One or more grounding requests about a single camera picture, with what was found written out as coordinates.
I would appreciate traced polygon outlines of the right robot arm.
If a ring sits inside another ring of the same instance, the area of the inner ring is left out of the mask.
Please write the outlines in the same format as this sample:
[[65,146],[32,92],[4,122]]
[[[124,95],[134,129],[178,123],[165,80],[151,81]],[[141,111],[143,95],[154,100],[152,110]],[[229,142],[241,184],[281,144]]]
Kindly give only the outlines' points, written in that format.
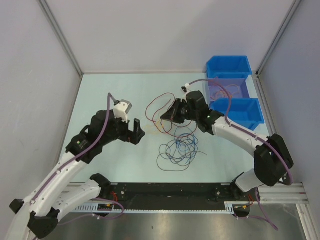
[[194,121],[203,133],[224,138],[254,158],[254,167],[231,183],[230,194],[237,201],[259,186],[273,187],[284,175],[289,177],[289,185],[293,183],[290,170],[294,162],[280,135],[266,136],[242,127],[225,114],[210,109],[200,91],[189,91],[184,98],[177,98],[160,118],[175,124]]

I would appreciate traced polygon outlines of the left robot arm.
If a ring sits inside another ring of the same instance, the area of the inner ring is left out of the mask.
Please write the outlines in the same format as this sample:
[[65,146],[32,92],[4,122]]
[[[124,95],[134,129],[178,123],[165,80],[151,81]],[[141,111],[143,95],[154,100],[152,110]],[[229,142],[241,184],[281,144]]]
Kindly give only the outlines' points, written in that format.
[[92,175],[85,184],[66,195],[62,192],[102,153],[104,146],[116,140],[137,145],[145,134],[137,118],[133,121],[133,130],[129,130],[129,122],[116,117],[113,110],[98,111],[91,123],[71,139],[58,164],[39,187],[24,199],[11,202],[9,207],[15,217],[5,238],[26,240],[33,233],[37,239],[43,239],[79,205],[91,199],[107,199],[113,189],[111,182],[100,173]]

